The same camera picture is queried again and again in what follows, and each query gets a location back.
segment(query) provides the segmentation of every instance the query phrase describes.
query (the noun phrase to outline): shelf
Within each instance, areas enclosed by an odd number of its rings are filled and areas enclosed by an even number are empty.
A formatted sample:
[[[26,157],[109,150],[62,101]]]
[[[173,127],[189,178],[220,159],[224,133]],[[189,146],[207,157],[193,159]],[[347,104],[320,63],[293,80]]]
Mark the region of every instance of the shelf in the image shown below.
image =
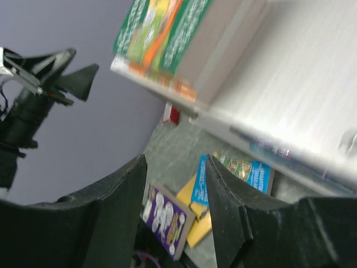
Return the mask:
[[[232,128],[289,149],[356,191],[357,156],[339,148],[347,131],[357,135],[355,14],[355,0],[271,1],[263,25],[209,105],[187,102],[138,75],[121,74],[189,115],[198,114],[194,124],[309,188],[350,195],[336,181],[316,180],[253,152]]]

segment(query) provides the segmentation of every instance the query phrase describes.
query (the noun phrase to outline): purple wire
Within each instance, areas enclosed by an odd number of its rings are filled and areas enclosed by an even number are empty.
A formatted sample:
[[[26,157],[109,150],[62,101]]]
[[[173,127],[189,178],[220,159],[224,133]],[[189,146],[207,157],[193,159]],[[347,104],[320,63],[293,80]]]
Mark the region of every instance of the purple wire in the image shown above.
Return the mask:
[[[156,258],[154,256],[150,255],[149,253],[135,250],[134,251],[134,255],[139,256],[139,258],[141,260],[143,259],[143,257],[146,257],[146,258],[150,259],[156,265],[157,268],[161,268],[161,266],[158,263],[158,261],[156,260]]]

